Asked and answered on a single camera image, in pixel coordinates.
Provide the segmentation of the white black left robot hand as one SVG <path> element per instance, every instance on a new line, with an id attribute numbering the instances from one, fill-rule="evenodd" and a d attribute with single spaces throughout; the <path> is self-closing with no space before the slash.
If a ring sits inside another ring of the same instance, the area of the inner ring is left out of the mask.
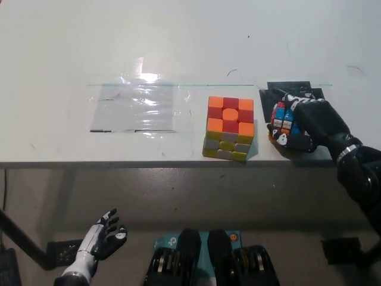
<path id="1" fill-rule="evenodd" d="M 104 214 L 85 235 L 78 254 L 90 254 L 95 260 L 105 260 L 115 253 L 127 241 L 127 229 L 117 226 L 117 209 Z"/>

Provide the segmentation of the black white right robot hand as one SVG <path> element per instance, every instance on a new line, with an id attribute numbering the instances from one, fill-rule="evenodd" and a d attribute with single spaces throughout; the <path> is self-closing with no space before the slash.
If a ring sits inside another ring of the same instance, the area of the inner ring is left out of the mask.
<path id="1" fill-rule="evenodd" d="M 333 161 L 340 161 L 362 146 L 330 102 L 294 96 L 281 89 L 273 92 L 282 97 L 283 114 L 292 116 L 291 120 L 275 117 L 267 124 L 269 137 L 277 146 L 303 153 L 312 153 L 318 146 L 324 146 Z"/>

